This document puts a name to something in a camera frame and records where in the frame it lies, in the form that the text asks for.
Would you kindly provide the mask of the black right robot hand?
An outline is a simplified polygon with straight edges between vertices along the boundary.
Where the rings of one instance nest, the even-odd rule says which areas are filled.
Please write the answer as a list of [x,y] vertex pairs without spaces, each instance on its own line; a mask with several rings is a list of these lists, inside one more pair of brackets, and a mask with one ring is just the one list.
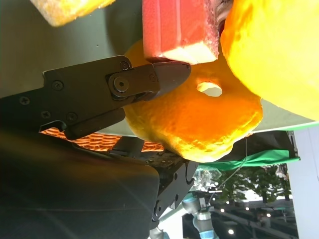
[[194,183],[197,163],[140,158],[143,141],[96,152],[75,140],[125,118],[190,75],[184,62],[132,67],[123,55],[43,73],[42,88],[0,101],[3,239],[162,239],[157,228]]

